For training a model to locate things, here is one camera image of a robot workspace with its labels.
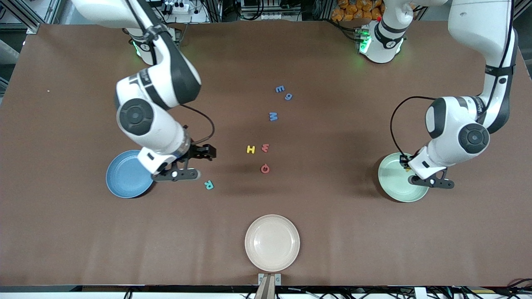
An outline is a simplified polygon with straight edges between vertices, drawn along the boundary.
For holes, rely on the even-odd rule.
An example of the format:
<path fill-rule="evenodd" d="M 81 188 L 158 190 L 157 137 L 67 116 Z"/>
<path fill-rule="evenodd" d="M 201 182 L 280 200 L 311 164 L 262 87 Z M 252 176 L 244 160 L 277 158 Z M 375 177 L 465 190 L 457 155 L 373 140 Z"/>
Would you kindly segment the green round plate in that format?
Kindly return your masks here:
<path fill-rule="evenodd" d="M 409 178 L 413 172 L 407 172 L 400 164 L 400 152 L 384 157 L 378 167 L 379 184 L 392 199 L 403 203 L 420 200 L 428 193 L 428 187 L 412 185 Z"/>

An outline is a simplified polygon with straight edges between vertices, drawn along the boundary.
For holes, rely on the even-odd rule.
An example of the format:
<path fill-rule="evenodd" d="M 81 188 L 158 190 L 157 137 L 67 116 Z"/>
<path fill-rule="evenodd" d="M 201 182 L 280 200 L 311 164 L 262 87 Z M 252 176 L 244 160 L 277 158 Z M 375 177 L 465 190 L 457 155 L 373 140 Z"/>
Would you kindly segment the blue round plate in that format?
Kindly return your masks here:
<path fill-rule="evenodd" d="M 154 180 L 138 159 L 140 151 L 125 151 L 116 156 L 108 166 L 105 181 L 116 197 L 133 199 L 142 196 L 154 184 Z"/>

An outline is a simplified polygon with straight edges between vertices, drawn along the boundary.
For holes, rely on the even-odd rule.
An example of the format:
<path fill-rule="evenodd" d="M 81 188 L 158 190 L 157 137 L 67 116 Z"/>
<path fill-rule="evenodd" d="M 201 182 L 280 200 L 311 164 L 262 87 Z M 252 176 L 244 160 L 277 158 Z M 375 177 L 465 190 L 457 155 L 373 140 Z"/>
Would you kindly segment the beige round plate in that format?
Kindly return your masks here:
<path fill-rule="evenodd" d="M 291 220 L 270 214 L 255 219 L 247 229 L 245 251 L 251 263 L 265 272 L 290 267 L 300 253 L 300 234 Z"/>

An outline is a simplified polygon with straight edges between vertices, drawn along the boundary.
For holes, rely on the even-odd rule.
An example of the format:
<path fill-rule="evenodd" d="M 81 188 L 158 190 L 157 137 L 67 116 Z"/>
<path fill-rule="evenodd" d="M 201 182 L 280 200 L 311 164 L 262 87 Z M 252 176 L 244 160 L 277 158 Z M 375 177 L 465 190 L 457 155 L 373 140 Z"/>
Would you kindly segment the white power strip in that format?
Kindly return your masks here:
<path fill-rule="evenodd" d="M 160 11 L 164 15 L 187 15 L 190 4 L 184 0 L 161 0 Z"/>

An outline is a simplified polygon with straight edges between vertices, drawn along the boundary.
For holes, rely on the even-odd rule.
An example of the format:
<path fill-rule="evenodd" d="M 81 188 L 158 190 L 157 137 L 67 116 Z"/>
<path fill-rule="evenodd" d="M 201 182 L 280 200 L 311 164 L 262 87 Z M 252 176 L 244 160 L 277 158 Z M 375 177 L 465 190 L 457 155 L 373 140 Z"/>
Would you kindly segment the orange snack bag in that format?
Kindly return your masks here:
<path fill-rule="evenodd" d="M 383 0 L 335 0 L 330 18 L 334 22 L 369 19 L 380 21 L 386 9 Z"/>

